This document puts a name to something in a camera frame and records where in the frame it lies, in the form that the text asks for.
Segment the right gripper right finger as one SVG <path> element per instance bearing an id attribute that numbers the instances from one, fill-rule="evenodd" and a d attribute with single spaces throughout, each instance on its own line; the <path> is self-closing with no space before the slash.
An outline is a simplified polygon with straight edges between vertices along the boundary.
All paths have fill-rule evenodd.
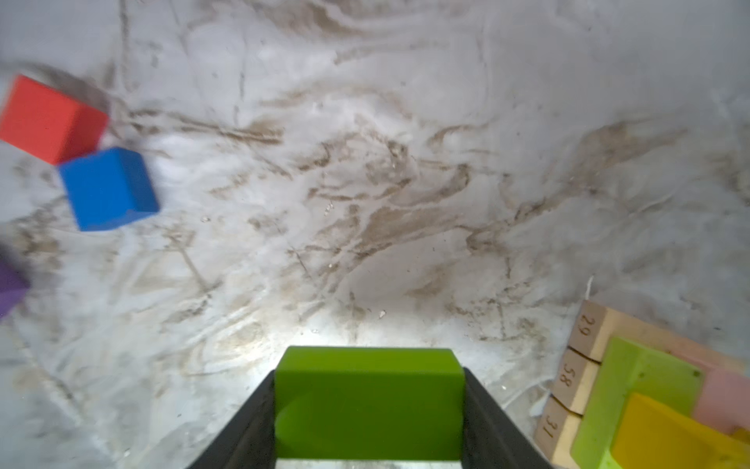
<path id="1" fill-rule="evenodd" d="M 552 469 L 500 408 L 474 373 L 464 367 L 463 469 Z"/>

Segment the blue cube block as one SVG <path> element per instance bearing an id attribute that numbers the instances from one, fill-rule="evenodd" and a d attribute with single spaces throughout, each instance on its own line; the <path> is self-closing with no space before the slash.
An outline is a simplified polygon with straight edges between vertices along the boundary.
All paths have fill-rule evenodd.
<path id="1" fill-rule="evenodd" d="M 141 154 L 101 150 L 58 166 L 82 232 L 111 231 L 156 215 L 160 204 Z"/>

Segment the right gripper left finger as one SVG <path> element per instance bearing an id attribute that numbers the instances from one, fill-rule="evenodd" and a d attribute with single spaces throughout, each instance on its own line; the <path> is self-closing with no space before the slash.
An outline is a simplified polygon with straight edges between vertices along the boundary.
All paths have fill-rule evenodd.
<path id="1" fill-rule="evenodd" d="M 189 469 L 275 468 L 275 372 L 271 371 Z"/>

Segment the pink block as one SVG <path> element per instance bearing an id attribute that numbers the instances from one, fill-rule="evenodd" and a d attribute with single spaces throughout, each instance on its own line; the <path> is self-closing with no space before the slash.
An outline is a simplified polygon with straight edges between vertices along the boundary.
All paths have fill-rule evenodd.
<path id="1" fill-rule="evenodd" d="M 749 378 L 724 369 L 708 371 L 693 419 L 727 435 L 749 430 Z"/>

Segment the yellow arch block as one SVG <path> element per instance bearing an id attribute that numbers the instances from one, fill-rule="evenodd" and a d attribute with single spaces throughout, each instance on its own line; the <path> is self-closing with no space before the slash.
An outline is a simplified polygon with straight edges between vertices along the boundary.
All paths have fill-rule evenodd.
<path id="1" fill-rule="evenodd" d="M 650 397 L 633 394 L 611 445 L 622 468 L 747 468 L 749 446 Z"/>

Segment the dark green block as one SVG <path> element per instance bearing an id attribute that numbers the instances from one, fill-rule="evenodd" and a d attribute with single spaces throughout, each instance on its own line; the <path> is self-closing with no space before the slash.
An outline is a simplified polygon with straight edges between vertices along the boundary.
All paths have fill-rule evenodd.
<path id="1" fill-rule="evenodd" d="M 457 461 L 464 399 L 449 349 L 290 347 L 275 369 L 277 455 Z"/>

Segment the lime green block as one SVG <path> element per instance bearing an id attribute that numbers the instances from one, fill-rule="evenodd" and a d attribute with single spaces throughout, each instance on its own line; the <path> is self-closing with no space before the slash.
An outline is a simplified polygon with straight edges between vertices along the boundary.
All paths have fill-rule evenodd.
<path id="1" fill-rule="evenodd" d="M 611 444 L 629 396 L 643 394 L 690 416 L 704 379 L 705 372 L 691 363 L 628 339 L 611 338 L 571 457 L 581 468 L 619 468 Z"/>

